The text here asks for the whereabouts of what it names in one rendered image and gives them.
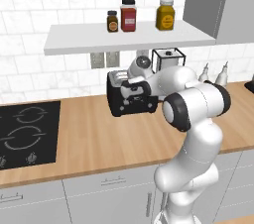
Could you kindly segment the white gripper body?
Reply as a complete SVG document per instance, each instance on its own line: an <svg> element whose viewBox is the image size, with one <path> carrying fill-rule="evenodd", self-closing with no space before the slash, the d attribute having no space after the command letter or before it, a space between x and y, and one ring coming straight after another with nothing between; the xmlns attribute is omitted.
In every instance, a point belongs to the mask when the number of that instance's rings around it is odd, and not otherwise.
<svg viewBox="0 0 254 224"><path fill-rule="evenodd" d="M123 100L124 105L134 105L135 103L140 103L145 100L144 95L131 95Z"/></svg>

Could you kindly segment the black toaster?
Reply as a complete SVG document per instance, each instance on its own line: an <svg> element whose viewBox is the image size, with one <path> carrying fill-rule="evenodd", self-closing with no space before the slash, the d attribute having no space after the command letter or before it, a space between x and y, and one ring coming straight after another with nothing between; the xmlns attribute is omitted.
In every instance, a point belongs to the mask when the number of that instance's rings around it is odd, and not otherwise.
<svg viewBox="0 0 254 224"><path fill-rule="evenodd" d="M120 117L127 114L137 113L154 113L158 107L158 98L156 96L145 96L145 100L134 105L124 105L123 100L125 99L120 91L120 87L123 81L115 81L112 77L112 72L107 73L107 101L111 111L111 114L115 117Z"/></svg>

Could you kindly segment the grey pointed bottle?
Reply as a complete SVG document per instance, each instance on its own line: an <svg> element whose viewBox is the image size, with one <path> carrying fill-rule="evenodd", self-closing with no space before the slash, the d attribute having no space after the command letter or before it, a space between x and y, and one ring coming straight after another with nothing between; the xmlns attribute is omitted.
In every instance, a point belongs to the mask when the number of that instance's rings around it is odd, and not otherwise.
<svg viewBox="0 0 254 224"><path fill-rule="evenodd" d="M206 64L203 68L202 74L199 76L198 80L200 82L205 82L206 80L208 80L208 64Z"/></svg>
<svg viewBox="0 0 254 224"><path fill-rule="evenodd" d="M227 75L227 64L225 64L223 66L223 68L222 68L221 73L217 76L215 83L225 87L226 84L227 84L227 78L228 78L228 75Z"/></svg>

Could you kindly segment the small brown spice jar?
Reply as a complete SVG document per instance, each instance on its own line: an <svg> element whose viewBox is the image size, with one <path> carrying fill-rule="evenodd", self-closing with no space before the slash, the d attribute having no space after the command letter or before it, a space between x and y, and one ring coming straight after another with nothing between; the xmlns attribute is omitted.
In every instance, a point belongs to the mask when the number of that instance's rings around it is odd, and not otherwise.
<svg viewBox="0 0 254 224"><path fill-rule="evenodd" d="M114 33L118 31L117 12L110 10L107 12L107 31Z"/></svg>

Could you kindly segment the red spice jar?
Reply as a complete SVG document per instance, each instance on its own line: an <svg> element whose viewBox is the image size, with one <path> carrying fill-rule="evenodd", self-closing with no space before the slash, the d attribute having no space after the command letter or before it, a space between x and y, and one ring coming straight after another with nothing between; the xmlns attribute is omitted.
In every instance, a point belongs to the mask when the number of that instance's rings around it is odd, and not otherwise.
<svg viewBox="0 0 254 224"><path fill-rule="evenodd" d="M134 0L122 0L121 29L123 32L134 32L136 30L136 6Z"/></svg>

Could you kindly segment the yellow spice jar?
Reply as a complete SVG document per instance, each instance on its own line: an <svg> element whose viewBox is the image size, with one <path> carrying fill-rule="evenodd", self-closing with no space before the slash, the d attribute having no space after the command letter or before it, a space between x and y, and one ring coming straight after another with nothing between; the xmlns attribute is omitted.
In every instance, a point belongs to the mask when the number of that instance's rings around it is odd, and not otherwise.
<svg viewBox="0 0 254 224"><path fill-rule="evenodd" d="M175 22L174 0L160 0L157 9L156 28L160 31L172 30Z"/></svg>

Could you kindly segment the grey drawer front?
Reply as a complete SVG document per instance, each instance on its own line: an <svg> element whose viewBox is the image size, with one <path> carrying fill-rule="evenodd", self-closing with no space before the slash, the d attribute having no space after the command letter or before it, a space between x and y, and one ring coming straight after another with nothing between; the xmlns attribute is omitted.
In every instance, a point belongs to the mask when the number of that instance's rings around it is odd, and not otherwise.
<svg viewBox="0 0 254 224"><path fill-rule="evenodd" d="M140 168L128 168L111 172L67 178L63 181L63 187L67 197L74 197L121 187L154 183L154 172L157 167L157 165L153 165ZM101 186L101 182L106 178L114 179L118 176L126 178L126 182Z"/></svg>
<svg viewBox="0 0 254 224"><path fill-rule="evenodd" d="M70 224L60 180L0 189L0 196L23 195L0 203L0 224Z"/></svg>

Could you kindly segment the grey cupboard door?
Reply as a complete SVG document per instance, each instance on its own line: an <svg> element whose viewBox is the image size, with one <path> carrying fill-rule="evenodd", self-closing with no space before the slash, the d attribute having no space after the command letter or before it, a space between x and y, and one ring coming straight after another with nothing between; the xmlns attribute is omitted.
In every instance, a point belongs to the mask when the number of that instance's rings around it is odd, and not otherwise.
<svg viewBox="0 0 254 224"><path fill-rule="evenodd" d="M152 192L150 216L146 217L148 193ZM154 183L121 187L68 197L72 224L151 224Z"/></svg>

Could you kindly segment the black hob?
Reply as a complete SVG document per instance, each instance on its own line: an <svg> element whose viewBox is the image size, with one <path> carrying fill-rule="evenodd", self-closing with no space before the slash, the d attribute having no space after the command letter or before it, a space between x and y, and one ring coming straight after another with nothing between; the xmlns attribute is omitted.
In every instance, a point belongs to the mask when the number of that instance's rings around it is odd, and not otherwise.
<svg viewBox="0 0 254 224"><path fill-rule="evenodd" d="M61 102L0 106L0 170L57 158Z"/></svg>

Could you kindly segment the black appliance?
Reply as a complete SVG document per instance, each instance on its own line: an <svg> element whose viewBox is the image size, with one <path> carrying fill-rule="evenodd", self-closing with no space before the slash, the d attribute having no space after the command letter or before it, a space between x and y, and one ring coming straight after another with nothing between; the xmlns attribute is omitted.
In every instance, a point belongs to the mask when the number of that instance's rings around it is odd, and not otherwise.
<svg viewBox="0 0 254 224"><path fill-rule="evenodd" d="M254 75L253 75L253 77L252 77L252 80L249 81L249 82L246 82L246 83L244 84L244 86L245 86L249 91L251 91L252 93L254 93Z"/></svg>

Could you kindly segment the grey cupboard run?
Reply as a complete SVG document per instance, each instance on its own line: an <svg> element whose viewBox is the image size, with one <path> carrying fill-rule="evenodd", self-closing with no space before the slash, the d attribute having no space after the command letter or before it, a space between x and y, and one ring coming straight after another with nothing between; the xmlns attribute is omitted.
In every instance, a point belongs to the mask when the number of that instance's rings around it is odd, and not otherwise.
<svg viewBox="0 0 254 224"><path fill-rule="evenodd" d="M202 224L254 215L254 150L219 155L219 181L195 203Z"/></svg>

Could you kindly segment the white wall shelf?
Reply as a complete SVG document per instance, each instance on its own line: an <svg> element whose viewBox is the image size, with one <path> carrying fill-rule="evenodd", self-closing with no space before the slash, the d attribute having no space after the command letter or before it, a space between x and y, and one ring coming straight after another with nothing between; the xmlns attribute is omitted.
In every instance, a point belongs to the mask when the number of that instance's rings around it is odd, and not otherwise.
<svg viewBox="0 0 254 224"><path fill-rule="evenodd" d="M106 25L51 25L46 56L144 51L162 48L212 46L215 38L185 21L176 21L172 31L159 31L154 22L138 22L135 32L109 33Z"/></svg>

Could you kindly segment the grey wall cupboard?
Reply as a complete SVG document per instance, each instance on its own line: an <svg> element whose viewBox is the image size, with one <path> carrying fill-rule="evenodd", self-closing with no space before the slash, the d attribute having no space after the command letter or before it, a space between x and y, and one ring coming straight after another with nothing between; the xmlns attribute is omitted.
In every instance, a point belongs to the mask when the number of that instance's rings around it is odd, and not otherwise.
<svg viewBox="0 0 254 224"><path fill-rule="evenodd" d="M254 0L186 0L183 20L218 45L254 43Z"/></svg>

